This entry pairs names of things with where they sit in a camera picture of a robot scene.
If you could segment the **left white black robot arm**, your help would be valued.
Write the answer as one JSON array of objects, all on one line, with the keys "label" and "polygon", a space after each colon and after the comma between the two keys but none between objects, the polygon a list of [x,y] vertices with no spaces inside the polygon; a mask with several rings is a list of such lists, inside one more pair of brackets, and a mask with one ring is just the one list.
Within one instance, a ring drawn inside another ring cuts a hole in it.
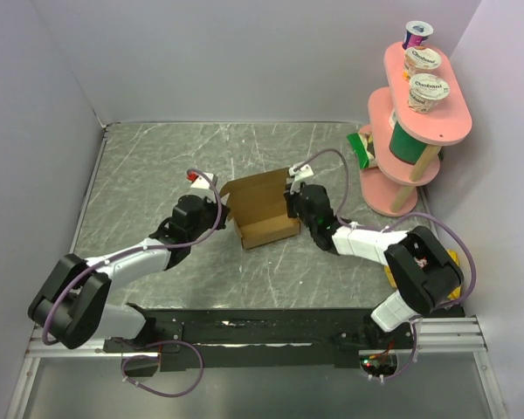
[{"label": "left white black robot arm", "polygon": [[192,246],[225,227],[228,207],[182,196],[170,217],[138,244],[95,258],[63,256],[31,302],[28,316],[43,328],[47,346],[75,349],[90,339],[124,339],[134,350],[154,344],[155,328],[138,306],[113,306],[109,293],[180,264]]}]

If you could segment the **brown cardboard box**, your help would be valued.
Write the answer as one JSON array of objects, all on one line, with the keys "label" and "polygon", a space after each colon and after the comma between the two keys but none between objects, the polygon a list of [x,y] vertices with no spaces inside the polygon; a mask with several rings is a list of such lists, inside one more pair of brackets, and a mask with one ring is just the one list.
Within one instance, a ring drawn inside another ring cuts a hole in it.
[{"label": "brown cardboard box", "polygon": [[220,190],[244,250],[300,234],[300,222],[287,214],[288,168],[227,182]]}]

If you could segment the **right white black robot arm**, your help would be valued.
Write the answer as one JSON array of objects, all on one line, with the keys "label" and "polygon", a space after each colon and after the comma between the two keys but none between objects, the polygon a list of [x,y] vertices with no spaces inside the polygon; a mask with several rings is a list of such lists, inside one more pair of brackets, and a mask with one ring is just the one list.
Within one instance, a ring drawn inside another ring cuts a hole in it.
[{"label": "right white black robot arm", "polygon": [[364,327],[372,347],[385,347],[403,323],[425,316],[460,287],[464,275],[432,231],[418,225],[412,230],[365,230],[337,218],[327,190],[317,184],[294,191],[286,186],[287,216],[299,219],[322,251],[368,259],[390,269],[396,290],[370,314]]}]

